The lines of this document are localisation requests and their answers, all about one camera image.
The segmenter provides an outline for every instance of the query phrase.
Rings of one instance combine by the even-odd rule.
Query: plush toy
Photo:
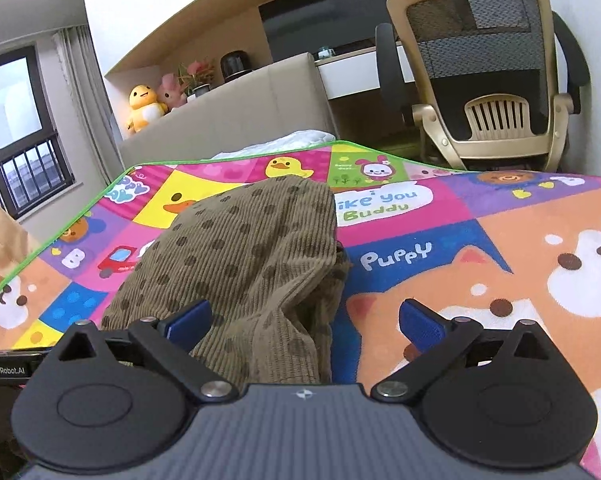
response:
[[[187,85],[178,84],[174,74],[165,74],[158,87],[158,102],[165,103],[169,110],[183,106],[187,102],[187,97],[183,94],[185,88]]]
[[[127,131],[137,134],[145,126],[167,113],[167,105],[157,102],[156,92],[146,85],[138,85],[130,94],[132,113],[127,119]]]

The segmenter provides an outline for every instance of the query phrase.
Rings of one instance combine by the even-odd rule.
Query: pink rabbit plush toy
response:
[[[169,110],[183,106],[187,97],[183,94],[186,85],[179,85],[174,74],[165,74],[156,94],[158,101],[165,103]]]

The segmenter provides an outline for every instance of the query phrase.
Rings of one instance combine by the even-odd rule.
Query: duck beak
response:
[[[185,209],[187,209],[192,204],[195,204],[196,200],[183,200],[183,202],[178,202],[177,204],[165,204],[163,209],[168,213],[174,213],[175,215],[182,213]]]

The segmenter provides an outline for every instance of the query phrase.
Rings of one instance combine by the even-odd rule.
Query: window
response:
[[[18,218],[74,183],[42,91],[36,50],[0,56],[0,206]]]

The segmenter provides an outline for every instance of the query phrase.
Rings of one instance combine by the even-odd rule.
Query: flower pot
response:
[[[207,92],[209,92],[211,89],[212,89],[212,86],[210,86],[210,85],[197,86],[196,88],[194,88],[194,95],[196,97],[200,97],[203,94],[207,94]]]

